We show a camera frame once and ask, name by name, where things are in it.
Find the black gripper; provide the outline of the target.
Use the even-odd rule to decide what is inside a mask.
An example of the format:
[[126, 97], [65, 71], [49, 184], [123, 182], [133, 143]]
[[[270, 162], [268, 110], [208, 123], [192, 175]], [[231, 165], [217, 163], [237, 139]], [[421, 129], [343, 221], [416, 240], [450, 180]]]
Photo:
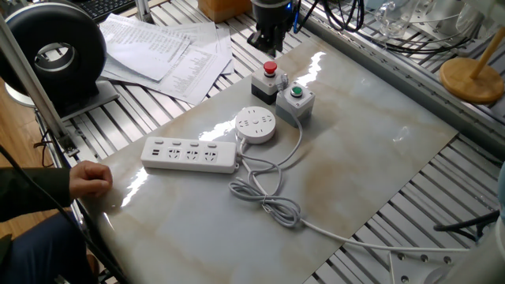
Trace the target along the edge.
[[264, 38], [271, 38], [270, 55], [274, 58], [283, 49], [284, 33], [274, 34], [276, 28], [285, 24], [293, 13], [292, 0], [252, 0], [252, 11], [256, 18], [256, 32], [247, 42], [253, 47], [262, 47]]

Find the bystander bare hand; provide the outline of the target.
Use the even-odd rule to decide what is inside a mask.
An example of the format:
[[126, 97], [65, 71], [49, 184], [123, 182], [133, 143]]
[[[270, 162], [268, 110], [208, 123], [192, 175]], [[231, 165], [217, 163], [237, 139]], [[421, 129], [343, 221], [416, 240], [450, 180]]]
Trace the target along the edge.
[[113, 176], [108, 166], [83, 161], [69, 172], [69, 194], [72, 200], [82, 196], [101, 196], [111, 190]]

